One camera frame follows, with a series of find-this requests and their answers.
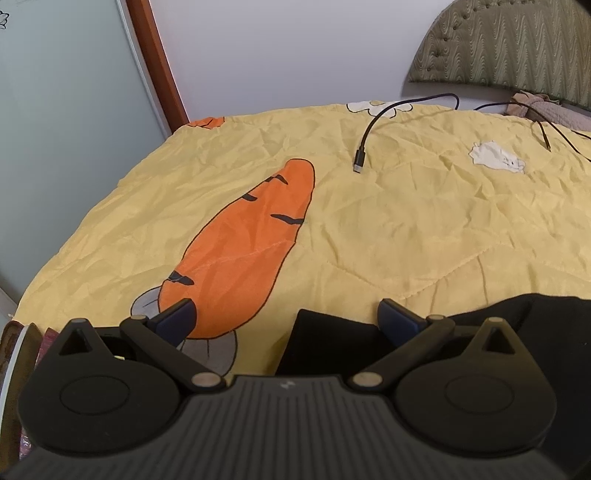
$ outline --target black fabric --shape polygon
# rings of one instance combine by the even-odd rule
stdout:
[[[577,472],[572,480],[589,480],[591,478],[591,459]]]
[[[591,14],[591,0],[578,0],[578,2],[587,9],[587,12]]]
[[[355,375],[394,350],[375,325],[300,310],[276,375]]]
[[[527,294],[452,318],[477,326],[493,316],[509,322],[554,388],[542,451],[573,474],[591,455],[591,300]],[[348,378],[393,349],[374,325],[301,310],[276,374]]]

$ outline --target wooden door frame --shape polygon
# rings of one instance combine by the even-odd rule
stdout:
[[[143,60],[148,70],[154,92],[160,101],[164,117],[174,132],[189,123],[173,74],[158,33],[150,0],[122,0],[127,5],[129,17]]]

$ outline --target bed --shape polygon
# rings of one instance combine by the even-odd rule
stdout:
[[[96,205],[15,320],[117,325],[191,298],[179,346],[212,370],[272,374],[300,309],[375,323],[392,298],[454,314],[522,293],[589,298],[591,164],[551,128],[382,102],[181,127]],[[561,128],[591,157],[591,141]]]

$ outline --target orange carrot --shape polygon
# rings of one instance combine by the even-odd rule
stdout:
[[[201,120],[195,120],[189,123],[188,126],[207,128],[208,130],[211,130],[212,128],[221,127],[225,121],[226,118],[224,116],[220,116],[218,118],[208,116],[207,118],[202,118]]]
[[[292,158],[227,205],[197,234],[162,284],[160,311],[192,299],[199,318],[189,338],[216,338],[248,322],[271,294],[313,189],[312,163]]]

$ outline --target drawing on wall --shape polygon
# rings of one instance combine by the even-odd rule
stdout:
[[[6,14],[0,10],[0,28],[2,30],[6,30],[6,22],[8,21],[8,17],[10,17],[9,14]]]

